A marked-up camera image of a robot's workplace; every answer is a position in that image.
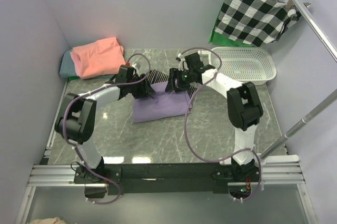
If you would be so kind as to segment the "black white striped shirt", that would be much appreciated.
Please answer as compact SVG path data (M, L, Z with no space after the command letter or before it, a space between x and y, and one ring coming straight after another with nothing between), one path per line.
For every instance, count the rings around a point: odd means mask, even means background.
M167 82L169 80L169 75L158 70L151 70L149 75L147 76L147 80L149 84ZM190 86L189 90L187 91L190 98L196 90L196 87Z

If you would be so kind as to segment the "purple t shirt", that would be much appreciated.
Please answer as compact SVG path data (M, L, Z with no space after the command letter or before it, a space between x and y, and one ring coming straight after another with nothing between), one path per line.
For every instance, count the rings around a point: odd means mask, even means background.
M190 96L187 91L165 92L168 81L151 84L155 94L133 102L133 123L155 121L164 118L184 115L192 105L188 106Z

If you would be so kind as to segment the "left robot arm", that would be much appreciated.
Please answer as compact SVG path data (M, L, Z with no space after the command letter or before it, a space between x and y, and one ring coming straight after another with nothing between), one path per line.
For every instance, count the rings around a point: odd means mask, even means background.
M90 173L105 175L103 157L92 140L96 110L128 94L136 99L153 95L155 92L147 77L148 73L139 75L136 68L122 65L117 75L101 87L83 94L68 93L64 96L54 125L55 131L75 149L81 166Z

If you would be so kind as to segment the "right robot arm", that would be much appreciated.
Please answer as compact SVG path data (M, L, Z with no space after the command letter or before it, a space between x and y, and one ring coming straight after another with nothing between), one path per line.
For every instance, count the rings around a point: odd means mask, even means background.
M182 92L189 89L191 83L200 87L210 87L227 100L229 120L234 127L234 152L228 158L230 174L225 178L246 179L259 163L253 151L257 125L263 115L263 108L252 82L242 83L220 72L219 68L205 65L199 53L177 56L179 66L169 71L166 92Z

